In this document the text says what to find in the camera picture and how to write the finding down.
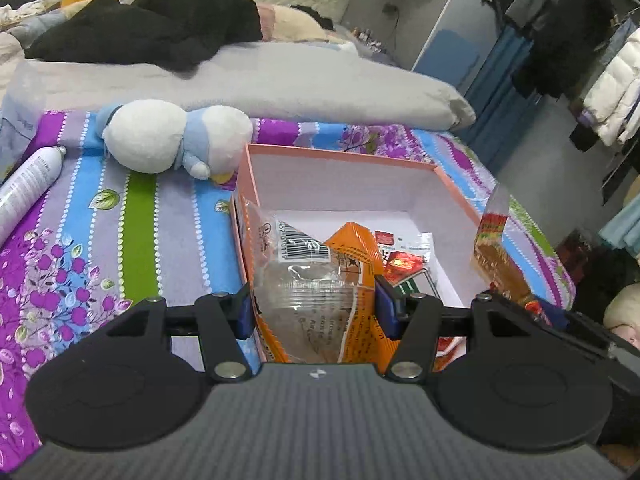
barcode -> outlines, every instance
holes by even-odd
[[[283,262],[330,262],[329,247],[289,224],[278,223],[278,257]]]

gray blanket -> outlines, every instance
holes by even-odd
[[[476,118],[442,81],[299,43],[226,46],[189,77],[148,64],[28,63],[42,78],[49,110],[94,111],[155,98],[187,110],[224,104],[250,117],[426,130],[460,128]]]

plush doll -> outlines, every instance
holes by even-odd
[[[184,166],[193,177],[217,184],[231,179],[254,126],[228,106],[186,112],[172,103],[144,99],[102,108],[96,133],[123,166],[139,173],[162,173]]]
[[[627,285],[604,311],[604,328],[640,348],[640,283]]]

metal screw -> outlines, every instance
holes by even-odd
[[[224,361],[213,369],[218,377],[225,379],[237,379],[246,372],[246,367],[242,363],[235,361]]]
[[[401,379],[415,379],[422,373],[422,367],[412,361],[400,361],[391,367],[391,373]]]

floral bedsheet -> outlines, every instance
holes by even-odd
[[[169,306],[236,292],[240,276],[228,217],[230,191],[184,171],[131,173],[105,158],[95,116],[48,112],[29,153],[67,148],[62,174],[0,250],[0,469],[40,445],[22,400],[46,361],[133,303],[162,295]],[[355,150],[439,164],[482,211],[495,180],[446,133],[404,126],[254,120],[255,141]],[[567,308],[574,286],[553,249],[516,201],[506,249],[532,290]],[[254,369],[255,342],[239,342]]]

